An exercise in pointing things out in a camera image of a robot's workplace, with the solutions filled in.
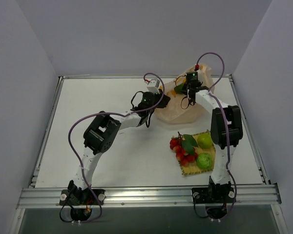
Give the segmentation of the translucent peach plastic bag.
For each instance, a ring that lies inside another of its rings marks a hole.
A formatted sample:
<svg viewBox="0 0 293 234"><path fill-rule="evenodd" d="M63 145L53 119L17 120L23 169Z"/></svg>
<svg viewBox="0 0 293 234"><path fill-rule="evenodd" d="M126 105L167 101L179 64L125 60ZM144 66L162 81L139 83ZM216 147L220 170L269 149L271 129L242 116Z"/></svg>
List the translucent peach plastic bag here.
<svg viewBox="0 0 293 234"><path fill-rule="evenodd" d="M178 85L185 84L186 73L193 71L192 66L172 81L165 83L165 95L170 98L170 101L165 108L155 110L154 114L159 120L169 124L192 123L206 112L199 104L188 104L188 99L174 90Z"/></svg>

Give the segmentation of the red fake cherry bunch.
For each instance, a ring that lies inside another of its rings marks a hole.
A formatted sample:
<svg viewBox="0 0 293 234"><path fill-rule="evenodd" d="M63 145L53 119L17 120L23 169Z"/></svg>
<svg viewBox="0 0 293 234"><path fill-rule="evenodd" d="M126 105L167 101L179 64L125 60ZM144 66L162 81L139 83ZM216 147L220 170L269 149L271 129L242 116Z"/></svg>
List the red fake cherry bunch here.
<svg viewBox="0 0 293 234"><path fill-rule="evenodd" d="M198 158L198 143L193 135L177 133L169 142L169 147L175 152L177 161L181 166L189 166Z"/></svg>

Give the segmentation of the green fake pear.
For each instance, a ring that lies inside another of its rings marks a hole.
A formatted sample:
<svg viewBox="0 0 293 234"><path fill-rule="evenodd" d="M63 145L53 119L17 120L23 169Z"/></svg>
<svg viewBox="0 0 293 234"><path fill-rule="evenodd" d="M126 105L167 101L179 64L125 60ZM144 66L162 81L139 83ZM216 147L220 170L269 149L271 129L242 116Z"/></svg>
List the green fake pear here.
<svg viewBox="0 0 293 234"><path fill-rule="evenodd" d="M209 133L202 133L197 137L197 144L202 149L209 149L213 142Z"/></svg>

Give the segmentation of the round green fake guava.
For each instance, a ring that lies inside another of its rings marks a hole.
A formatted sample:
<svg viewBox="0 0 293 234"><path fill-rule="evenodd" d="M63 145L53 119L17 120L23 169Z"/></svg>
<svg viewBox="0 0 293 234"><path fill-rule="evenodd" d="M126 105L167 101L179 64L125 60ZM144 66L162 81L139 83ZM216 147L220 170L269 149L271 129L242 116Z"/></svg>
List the round green fake guava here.
<svg viewBox="0 0 293 234"><path fill-rule="evenodd" d="M213 165L212 156L209 153L201 153L197 157L196 164L201 170L210 169Z"/></svg>

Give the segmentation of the green orange fake mango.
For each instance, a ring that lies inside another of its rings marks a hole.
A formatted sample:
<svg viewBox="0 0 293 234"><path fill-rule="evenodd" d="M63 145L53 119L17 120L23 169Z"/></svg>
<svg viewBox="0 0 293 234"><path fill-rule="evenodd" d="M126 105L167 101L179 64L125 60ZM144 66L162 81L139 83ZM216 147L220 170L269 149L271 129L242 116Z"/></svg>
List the green orange fake mango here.
<svg viewBox="0 0 293 234"><path fill-rule="evenodd" d="M187 85L185 83L181 83L180 85L174 87L174 91L176 94L187 95Z"/></svg>

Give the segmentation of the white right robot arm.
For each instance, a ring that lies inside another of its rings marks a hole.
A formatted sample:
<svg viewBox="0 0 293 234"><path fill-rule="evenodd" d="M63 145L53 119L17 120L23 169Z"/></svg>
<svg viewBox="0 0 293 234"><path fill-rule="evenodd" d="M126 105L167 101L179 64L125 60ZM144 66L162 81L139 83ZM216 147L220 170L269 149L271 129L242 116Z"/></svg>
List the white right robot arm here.
<svg viewBox="0 0 293 234"><path fill-rule="evenodd" d="M182 93L211 114L210 136L216 148L216 156L210 176L213 185L208 187L207 195L212 201L219 201L225 195L222 185L233 181L230 177L230 163L243 137L241 110L237 105L221 101L208 87L202 85L199 80L201 75L200 70L187 72Z"/></svg>

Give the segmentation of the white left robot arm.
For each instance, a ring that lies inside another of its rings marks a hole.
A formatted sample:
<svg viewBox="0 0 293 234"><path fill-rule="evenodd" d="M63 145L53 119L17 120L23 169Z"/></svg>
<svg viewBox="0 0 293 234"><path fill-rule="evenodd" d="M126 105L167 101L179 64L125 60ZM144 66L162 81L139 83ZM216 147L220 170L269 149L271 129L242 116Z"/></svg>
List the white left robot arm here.
<svg viewBox="0 0 293 234"><path fill-rule="evenodd" d="M86 189L91 185L100 157L110 149L117 133L143 124L149 126L150 116L155 109L166 108L170 101L170 97L161 90L158 94L153 92L142 92L142 94L141 102L123 114L101 111L86 116L73 125L76 126L81 121L94 117L83 135L84 154L82 157L77 156L80 168L70 182L70 186L76 187L71 193L71 199L77 204L88 201L89 192Z"/></svg>

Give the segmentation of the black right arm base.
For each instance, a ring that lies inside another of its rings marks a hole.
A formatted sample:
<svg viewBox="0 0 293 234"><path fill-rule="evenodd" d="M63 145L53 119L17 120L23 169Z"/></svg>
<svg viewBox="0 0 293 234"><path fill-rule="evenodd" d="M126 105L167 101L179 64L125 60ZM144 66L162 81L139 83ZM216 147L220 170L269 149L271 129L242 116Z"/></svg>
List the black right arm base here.
<svg viewBox="0 0 293 234"><path fill-rule="evenodd" d="M236 193L233 188L221 192L213 192L212 189L192 188L193 210L199 218L209 218L211 221L221 222L232 210L236 203ZM200 215L196 205L205 205L205 215Z"/></svg>

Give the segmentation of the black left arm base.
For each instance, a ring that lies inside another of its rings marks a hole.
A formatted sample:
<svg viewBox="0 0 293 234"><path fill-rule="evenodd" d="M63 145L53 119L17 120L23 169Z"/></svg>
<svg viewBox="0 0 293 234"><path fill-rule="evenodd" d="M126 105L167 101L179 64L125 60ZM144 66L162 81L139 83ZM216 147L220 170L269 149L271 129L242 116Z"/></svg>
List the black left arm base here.
<svg viewBox="0 0 293 234"><path fill-rule="evenodd" d="M103 214L105 190L62 190L59 217L64 223L87 223L99 219Z"/></svg>

